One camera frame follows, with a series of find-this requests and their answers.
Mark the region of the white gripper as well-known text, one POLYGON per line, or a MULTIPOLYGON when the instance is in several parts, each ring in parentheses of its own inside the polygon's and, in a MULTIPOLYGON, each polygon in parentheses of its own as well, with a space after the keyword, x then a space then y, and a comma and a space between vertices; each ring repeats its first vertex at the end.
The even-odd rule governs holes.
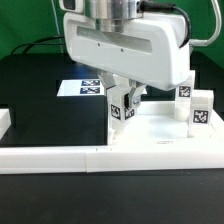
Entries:
POLYGON ((100 69, 98 77, 105 89, 115 86, 113 74, 131 79, 124 96, 127 109, 140 106, 146 85, 168 91, 187 80, 190 53, 183 43, 185 31, 186 23, 179 15, 146 13, 125 21, 122 33, 99 31, 95 21, 83 15, 64 15, 72 60, 100 69))

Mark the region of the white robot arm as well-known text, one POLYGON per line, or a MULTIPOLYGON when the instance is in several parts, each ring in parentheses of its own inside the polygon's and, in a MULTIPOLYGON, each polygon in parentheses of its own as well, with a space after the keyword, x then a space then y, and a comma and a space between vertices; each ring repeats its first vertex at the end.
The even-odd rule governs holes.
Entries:
POLYGON ((222 16, 211 0, 216 26, 209 39, 191 37, 187 13, 173 3, 153 0, 59 0, 65 11, 66 48, 72 60, 130 80, 126 106, 136 108, 149 85, 169 91, 189 76, 190 50, 213 43, 222 16))

